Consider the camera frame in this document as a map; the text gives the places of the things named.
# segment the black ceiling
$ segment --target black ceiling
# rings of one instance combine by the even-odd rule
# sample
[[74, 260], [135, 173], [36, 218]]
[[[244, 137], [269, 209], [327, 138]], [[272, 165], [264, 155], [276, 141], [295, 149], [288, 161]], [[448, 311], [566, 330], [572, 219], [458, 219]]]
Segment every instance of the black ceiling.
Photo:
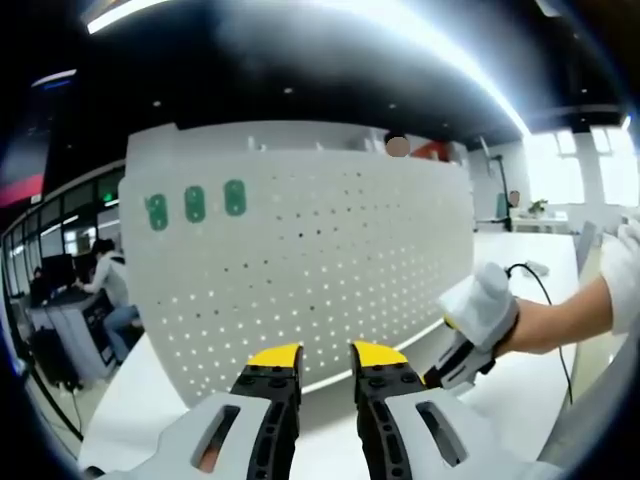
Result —
[[[363, 20], [310, 15], [308, 7], [276, 15], [273, 2], [237, 8], [250, 3], [174, 0], [90, 36], [79, 20], [86, 5], [24, 2], [12, 41], [24, 48], [3, 95], [3, 137], [31, 82], [72, 68], [78, 72], [56, 116], [48, 190], [123, 158], [130, 133], [167, 122], [324, 120], [471, 148], [479, 135], [490, 144], [519, 136], [476, 83]], [[597, 52], [534, 0], [409, 3], [474, 56], [531, 130], [620, 121], [624, 107]]]

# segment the floor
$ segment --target floor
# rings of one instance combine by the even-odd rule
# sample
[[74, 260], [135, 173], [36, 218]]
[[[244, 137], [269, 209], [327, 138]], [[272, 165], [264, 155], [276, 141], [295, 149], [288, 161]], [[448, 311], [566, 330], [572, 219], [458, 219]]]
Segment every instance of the floor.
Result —
[[[594, 248], [582, 272], [580, 283], [582, 285], [588, 283], [595, 278], [599, 271], [600, 249]], [[579, 345], [572, 374], [573, 394], [575, 398], [582, 395], [596, 378], [606, 369], [611, 359], [618, 351], [621, 340], [611, 334], [601, 335]], [[411, 352], [406, 352], [411, 359]], [[36, 403], [40, 406], [44, 417], [52, 425], [52, 431], [62, 441], [63, 445], [75, 457], [80, 451], [80, 442], [71, 434], [71, 432], [62, 424], [52, 407], [46, 402], [44, 395], [37, 388], [35, 382], [29, 381], [29, 389], [35, 398]], [[74, 397], [66, 392], [60, 392], [54, 387], [48, 387], [49, 392], [58, 402], [60, 408], [65, 412], [67, 417], [80, 430], [84, 431], [91, 421], [91, 416], [98, 406], [102, 395], [108, 387], [108, 380], [94, 384], [91, 388], [87, 388], [81, 392], [75, 393], [77, 411], [74, 407]], [[559, 445], [566, 444], [571, 441], [567, 438], [558, 438], [552, 433], [547, 448], [543, 452], [541, 458], [553, 460], [554, 452], [557, 451]]]

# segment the white pegboard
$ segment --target white pegboard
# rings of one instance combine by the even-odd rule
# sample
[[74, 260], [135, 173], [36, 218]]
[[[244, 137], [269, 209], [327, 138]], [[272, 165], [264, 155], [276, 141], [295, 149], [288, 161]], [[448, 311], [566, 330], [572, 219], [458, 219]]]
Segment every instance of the white pegboard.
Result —
[[[189, 406], [228, 390], [251, 355], [275, 345], [303, 342], [304, 385], [344, 372], [351, 341], [414, 336], [471, 270], [470, 189], [457, 165], [189, 147], [172, 151], [188, 162], [128, 171], [120, 184], [132, 298]], [[241, 216], [226, 213], [229, 180], [244, 183]], [[205, 194], [198, 223], [185, 215], [194, 185]], [[156, 194], [168, 207], [161, 231], [145, 206]]]

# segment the computer monitor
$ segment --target computer monitor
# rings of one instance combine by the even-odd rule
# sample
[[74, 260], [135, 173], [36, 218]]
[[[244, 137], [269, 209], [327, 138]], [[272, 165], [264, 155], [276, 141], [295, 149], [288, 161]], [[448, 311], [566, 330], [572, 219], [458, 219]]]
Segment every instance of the computer monitor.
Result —
[[42, 259], [42, 270], [52, 289], [70, 286], [76, 279], [73, 259], [68, 253]]
[[91, 283], [91, 270], [96, 266], [96, 258], [91, 253], [73, 257], [76, 267], [76, 276], [82, 283]]

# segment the person sitting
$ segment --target person sitting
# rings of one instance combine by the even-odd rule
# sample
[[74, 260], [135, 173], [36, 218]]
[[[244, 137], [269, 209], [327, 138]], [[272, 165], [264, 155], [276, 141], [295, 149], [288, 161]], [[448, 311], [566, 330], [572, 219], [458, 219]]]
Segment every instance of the person sitting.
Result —
[[91, 247], [91, 253], [97, 261], [93, 281], [84, 284], [80, 279], [76, 279], [75, 285], [88, 293], [96, 293], [104, 288], [113, 305], [113, 311], [106, 316], [103, 325], [116, 360], [122, 363], [130, 349], [122, 337], [121, 330], [132, 325], [140, 317], [138, 308], [129, 303], [125, 259], [115, 251], [115, 244], [110, 239], [97, 239]]

